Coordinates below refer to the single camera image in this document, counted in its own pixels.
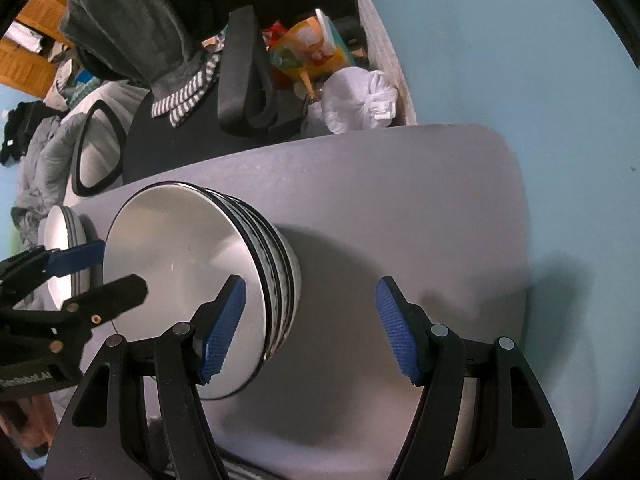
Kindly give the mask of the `person left hand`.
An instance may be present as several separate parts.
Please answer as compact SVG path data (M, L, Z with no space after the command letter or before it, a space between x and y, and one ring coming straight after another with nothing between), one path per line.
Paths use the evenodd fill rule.
M1 429L28 455L42 457L49 452L58 418L50 396L1 402Z

